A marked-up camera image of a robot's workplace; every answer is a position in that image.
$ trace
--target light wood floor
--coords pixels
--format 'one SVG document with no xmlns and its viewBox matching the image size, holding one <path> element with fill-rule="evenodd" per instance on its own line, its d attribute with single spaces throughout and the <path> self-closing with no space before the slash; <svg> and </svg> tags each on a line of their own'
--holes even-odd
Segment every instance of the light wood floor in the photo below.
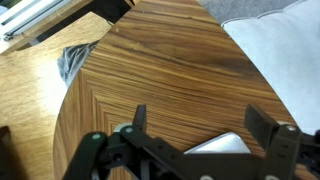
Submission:
<svg viewBox="0 0 320 180">
<path fill-rule="evenodd" d="M 109 29 L 89 13 L 37 46 L 0 56 L 0 126 L 10 127 L 28 179 L 53 179 L 53 133 L 66 92 L 56 60 L 64 47 L 99 40 Z"/>
</svg>

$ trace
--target white object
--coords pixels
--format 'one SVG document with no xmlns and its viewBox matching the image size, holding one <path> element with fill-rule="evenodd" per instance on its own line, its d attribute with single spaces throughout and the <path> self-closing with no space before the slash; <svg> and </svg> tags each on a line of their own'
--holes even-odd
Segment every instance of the white object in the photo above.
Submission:
<svg viewBox="0 0 320 180">
<path fill-rule="evenodd" d="M 6 11 L 8 11 L 8 8 L 0 6 L 0 16 L 1 16 L 1 14 L 5 13 Z"/>
<path fill-rule="evenodd" d="M 19 35 L 71 0 L 24 0 L 0 16 L 0 38 Z"/>
<path fill-rule="evenodd" d="M 201 153 L 250 153 L 250 150 L 237 134 L 228 132 L 206 141 L 184 154 Z"/>
<path fill-rule="evenodd" d="M 224 29 L 308 134 L 320 129 L 320 1 L 231 20 Z"/>
</svg>

